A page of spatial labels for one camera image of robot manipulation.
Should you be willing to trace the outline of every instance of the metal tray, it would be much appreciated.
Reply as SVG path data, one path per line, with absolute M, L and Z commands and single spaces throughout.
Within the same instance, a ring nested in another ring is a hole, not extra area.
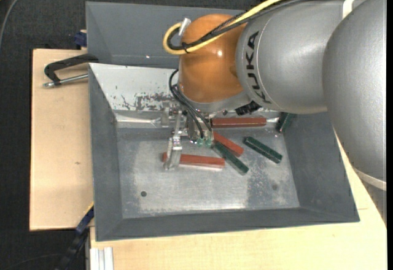
M 90 121 L 98 241 L 359 220 L 327 114 L 298 115 L 286 133 L 264 128 L 219 133 L 245 149 L 239 175 L 160 161 L 171 128 L 160 124 L 177 57 L 162 35 L 184 17 L 237 10 L 87 4 Z M 274 115 L 274 112 L 259 112 Z M 252 136 L 283 155 L 276 164 L 243 144 Z M 183 141 L 184 152 L 217 156 Z

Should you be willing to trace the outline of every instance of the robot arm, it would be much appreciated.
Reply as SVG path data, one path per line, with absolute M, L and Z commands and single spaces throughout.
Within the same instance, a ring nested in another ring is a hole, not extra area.
M 387 0 L 279 2 L 224 24 L 228 16 L 201 17 L 179 47 L 167 44 L 172 28 L 164 48 L 181 56 L 179 92 L 206 114 L 250 102 L 328 111 L 362 178 L 386 190 Z

